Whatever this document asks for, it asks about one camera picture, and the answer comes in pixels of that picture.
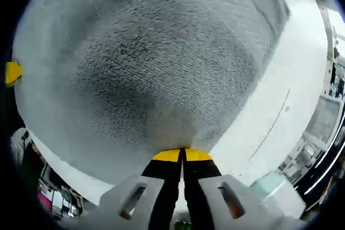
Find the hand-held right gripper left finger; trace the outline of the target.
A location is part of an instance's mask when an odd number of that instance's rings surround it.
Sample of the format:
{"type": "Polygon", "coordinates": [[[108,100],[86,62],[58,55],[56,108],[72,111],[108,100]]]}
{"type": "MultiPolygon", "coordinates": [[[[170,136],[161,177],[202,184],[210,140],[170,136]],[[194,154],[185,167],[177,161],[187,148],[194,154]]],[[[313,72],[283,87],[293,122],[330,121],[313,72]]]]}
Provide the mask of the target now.
{"type": "Polygon", "coordinates": [[[101,196],[81,229],[169,229],[178,197],[180,150],[155,155],[141,175],[132,175],[101,196]]]}

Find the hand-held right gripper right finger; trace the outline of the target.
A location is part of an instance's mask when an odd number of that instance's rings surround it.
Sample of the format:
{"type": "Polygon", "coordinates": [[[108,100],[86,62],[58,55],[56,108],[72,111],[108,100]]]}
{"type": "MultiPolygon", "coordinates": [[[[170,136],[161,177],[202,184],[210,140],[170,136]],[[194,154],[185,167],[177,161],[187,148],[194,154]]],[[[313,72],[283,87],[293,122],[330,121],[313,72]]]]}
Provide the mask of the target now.
{"type": "Polygon", "coordinates": [[[266,208],[248,187],[222,175],[211,156],[184,149],[184,197],[192,229],[303,229],[305,223],[266,208]]]}

